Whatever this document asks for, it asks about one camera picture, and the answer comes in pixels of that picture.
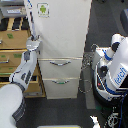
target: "sticker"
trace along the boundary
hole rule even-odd
[[[19,54],[13,54],[14,55],[14,58],[21,58],[22,57],[22,54],[19,53]]]
[[[49,17],[49,5],[47,3],[39,3],[37,7],[40,17]]]
[[[9,70],[12,70],[13,68],[8,68]]]
[[[7,34],[8,38],[9,39],[13,39],[13,35],[10,33],[10,34]]]
[[[6,58],[6,56],[5,55],[1,55],[1,58]]]

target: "logo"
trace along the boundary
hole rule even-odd
[[[122,80],[124,79],[125,77],[125,74],[126,74],[126,70],[124,68],[120,68],[120,72],[117,74],[117,77],[114,79],[115,82],[119,85]]]

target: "label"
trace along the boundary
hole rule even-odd
[[[39,3],[38,14],[40,17],[49,17],[49,5],[47,3]]]
[[[19,54],[13,54],[14,55],[14,58],[21,58],[22,57],[22,54],[19,53]]]
[[[7,10],[9,14],[20,14],[20,9]]]
[[[10,33],[10,34],[7,34],[8,38],[9,39],[13,39],[13,35]]]
[[[1,58],[6,58],[6,56],[5,55],[1,55]]]
[[[127,70],[120,64],[119,68],[117,69],[113,81],[117,87],[120,87],[123,83],[125,77],[127,76]]]
[[[8,68],[9,70],[12,70],[13,68]]]

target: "black cable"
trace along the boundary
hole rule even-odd
[[[104,4],[107,0],[96,0],[98,1],[100,4]]]

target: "drawer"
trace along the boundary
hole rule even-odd
[[[0,67],[0,77],[9,77],[16,69],[17,67]],[[33,76],[37,75],[39,75],[39,72],[36,67]]]
[[[28,31],[0,31],[0,49],[23,49],[26,48]]]
[[[26,50],[0,50],[0,67],[19,66]]]
[[[39,66],[43,78],[80,77],[82,58],[43,61],[39,59]]]
[[[43,79],[47,99],[77,98],[79,79]]]
[[[0,88],[6,84],[9,84],[9,82],[0,82]],[[28,86],[28,89],[24,92],[24,95],[27,96],[29,93],[40,93],[42,92],[39,77],[37,76],[36,80],[30,81],[30,84]]]

